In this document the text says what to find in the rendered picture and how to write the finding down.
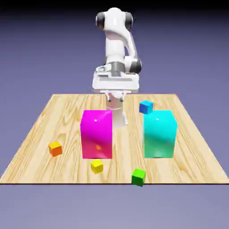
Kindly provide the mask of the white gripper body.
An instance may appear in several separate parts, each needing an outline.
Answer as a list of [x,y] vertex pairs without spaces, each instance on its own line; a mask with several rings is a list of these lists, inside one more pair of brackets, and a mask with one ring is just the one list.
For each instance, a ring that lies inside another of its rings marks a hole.
[[121,76],[112,76],[111,72],[95,72],[93,75],[92,88],[95,91],[138,92],[140,87],[139,75],[121,72]]

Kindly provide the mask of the small blue cube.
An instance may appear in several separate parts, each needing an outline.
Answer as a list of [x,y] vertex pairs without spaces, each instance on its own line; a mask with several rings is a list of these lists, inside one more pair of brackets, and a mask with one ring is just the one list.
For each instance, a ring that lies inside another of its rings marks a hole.
[[153,110],[153,102],[144,100],[139,104],[139,112],[142,114],[150,114]]

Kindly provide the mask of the small yellow cube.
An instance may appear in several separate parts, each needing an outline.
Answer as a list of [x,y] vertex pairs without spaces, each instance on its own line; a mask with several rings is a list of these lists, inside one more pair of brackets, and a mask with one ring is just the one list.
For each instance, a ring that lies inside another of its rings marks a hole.
[[91,170],[94,174],[101,173],[103,171],[103,163],[100,159],[95,159],[91,161]]

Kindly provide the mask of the small orange cube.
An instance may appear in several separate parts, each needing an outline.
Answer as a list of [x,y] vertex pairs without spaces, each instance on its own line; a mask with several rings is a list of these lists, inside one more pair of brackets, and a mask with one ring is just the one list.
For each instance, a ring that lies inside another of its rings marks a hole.
[[60,154],[62,154],[62,146],[58,141],[49,143],[49,153],[53,156],[56,157]]

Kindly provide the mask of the small green cube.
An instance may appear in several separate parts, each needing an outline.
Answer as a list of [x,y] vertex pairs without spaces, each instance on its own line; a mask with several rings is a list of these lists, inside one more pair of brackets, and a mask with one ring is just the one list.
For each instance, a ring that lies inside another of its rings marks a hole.
[[132,185],[137,185],[142,187],[145,182],[145,177],[146,177],[145,170],[135,168],[131,176]]

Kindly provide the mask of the large magenta box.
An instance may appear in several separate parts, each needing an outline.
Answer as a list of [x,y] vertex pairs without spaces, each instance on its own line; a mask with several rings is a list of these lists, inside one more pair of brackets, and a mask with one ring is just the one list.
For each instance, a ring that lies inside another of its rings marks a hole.
[[112,158],[111,110],[84,110],[80,129],[84,159]]

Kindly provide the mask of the large cyan box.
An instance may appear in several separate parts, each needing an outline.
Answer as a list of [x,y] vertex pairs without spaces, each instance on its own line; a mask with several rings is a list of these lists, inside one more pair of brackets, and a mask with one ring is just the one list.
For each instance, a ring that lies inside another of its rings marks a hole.
[[170,110],[153,110],[143,116],[143,151],[145,158],[172,158],[177,121]]

